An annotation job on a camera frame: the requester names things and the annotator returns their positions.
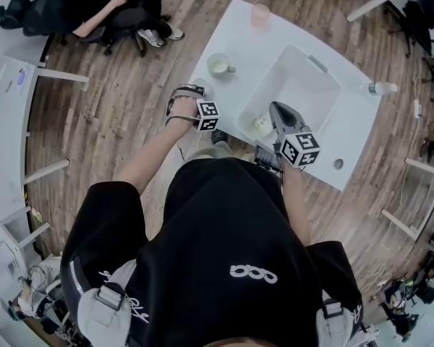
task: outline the sneaker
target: sneaker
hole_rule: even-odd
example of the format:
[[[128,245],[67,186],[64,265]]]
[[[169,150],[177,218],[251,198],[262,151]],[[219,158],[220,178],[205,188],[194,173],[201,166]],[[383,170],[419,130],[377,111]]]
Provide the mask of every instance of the sneaker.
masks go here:
[[[154,46],[155,48],[160,48],[164,45],[163,39],[159,37],[156,31],[138,30],[138,35],[141,38],[144,38],[151,46]]]
[[[185,34],[182,30],[180,30],[177,27],[174,27],[173,25],[169,25],[172,29],[171,35],[168,37],[169,40],[181,40],[185,37]]]
[[[210,134],[210,140],[213,144],[218,142],[229,142],[229,135],[226,132],[215,129],[212,131],[212,134]]]

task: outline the white sneaker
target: white sneaker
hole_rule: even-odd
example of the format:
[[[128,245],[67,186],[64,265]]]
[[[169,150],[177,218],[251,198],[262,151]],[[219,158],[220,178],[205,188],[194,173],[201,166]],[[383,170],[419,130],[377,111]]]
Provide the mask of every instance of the white sneaker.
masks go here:
[[[171,35],[168,37],[169,40],[181,40],[185,37],[185,34],[182,30],[177,27],[174,27],[169,23],[170,28],[172,29]]]
[[[144,38],[151,46],[155,48],[160,48],[164,45],[164,41],[159,37],[156,31],[152,30],[138,30],[138,35]]]

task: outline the water bottle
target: water bottle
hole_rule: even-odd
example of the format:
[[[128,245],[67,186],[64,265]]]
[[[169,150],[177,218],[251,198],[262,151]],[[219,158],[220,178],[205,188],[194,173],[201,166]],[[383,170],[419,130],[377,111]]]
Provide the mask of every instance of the water bottle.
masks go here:
[[[370,94],[372,95],[383,96],[390,93],[397,93],[397,91],[399,91],[399,86],[389,82],[372,82],[368,86],[368,91],[370,91]]]

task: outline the wooden floor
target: wooden floor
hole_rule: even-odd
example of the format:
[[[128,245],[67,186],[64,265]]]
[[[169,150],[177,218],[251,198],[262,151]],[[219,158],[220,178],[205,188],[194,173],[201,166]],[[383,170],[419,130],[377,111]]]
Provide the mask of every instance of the wooden floor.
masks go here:
[[[144,59],[136,56],[128,41],[117,46],[110,57],[104,56],[97,45],[77,44],[73,37],[66,46],[53,42],[48,52],[49,68],[90,77],[86,92],[81,85],[64,80],[40,79],[30,115],[27,172],[60,158],[71,160],[66,170],[28,185],[30,204],[51,224],[46,241],[54,252],[62,250],[88,187],[112,179],[126,160],[162,127],[171,91],[190,77],[230,1],[163,0],[164,12],[173,14],[174,23],[187,36],[165,48],[149,48]],[[348,13],[366,1],[260,0],[272,13],[336,49],[370,78],[395,82],[400,87],[398,94],[383,99],[370,138],[344,192],[304,175],[313,239],[343,242],[365,301],[378,292],[376,285],[382,281],[381,276],[413,271],[426,251],[430,229],[414,244],[406,234],[390,227],[380,211],[386,208],[393,213],[399,207],[406,171],[404,158],[419,159],[422,138],[430,135],[434,139],[431,85],[416,83],[416,96],[425,119],[418,126],[412,116],[412,79],[419,74],[422,49],[416,46],[411,58],[405,57],[404,39],[387,33],[396,28],[396,23],[383,14],[382,8],[368,17],[347,22]],[[424,67],[422,76],[428,76]],[[184,153],[196,150],[197,141],[196,134],[187,135],[180,142]],[[201,147],[206,143],[209,141],[204,137]],[[239,155],[250,150],[237,141],[232,146]],[[161,227],[164,195],[181,162],[175,148],[142,197],[150,238]],[[415,212],[416,217],[415,207],[427,203],[432,189],[414,171],[408,170],[406,178],[409,182],[404,187],[399,212],[406,213],[407,222],[411,222],[408,212]],[[415,191],[419,197],[416,202]],[[385,263],[383,270],[373,272],[381,263]],[[368,314],[374,313],[372,306],[367,309]]]

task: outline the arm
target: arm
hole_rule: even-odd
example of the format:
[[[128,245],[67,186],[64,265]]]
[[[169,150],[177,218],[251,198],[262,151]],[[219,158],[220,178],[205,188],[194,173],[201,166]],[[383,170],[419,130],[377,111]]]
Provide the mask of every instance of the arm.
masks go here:
[[[29,301],[30,295],[31,295],[31,289],[29,285],[26,282],[24,282],[24,286],[20,298],[24,299],[27,302]]]
[[[197,114],[194,98],[177,98],[171,109],[171,115],[192,116]],[[140,195],[156,175],[172,147],[192,126],[184,119],[171,119],[170,122],[152,140],[148,141],[136,156],[122,169],[118,181],[126,181],[135,186]]]
[[[305,245],[310,245],[310,222],[305,209],[301,173],[286,161],[283,164],[283,200],[291,227]]]
[[[81,38],[86,38],[91,34],[91,32],[97,28],[97,26],[105,20],[105,18],[113,11],[115,8],[120,7],[127,0],[110,0],[109,3],[105,5],[102,10],[91,17],[87,22],[83,22],[73,33]]]

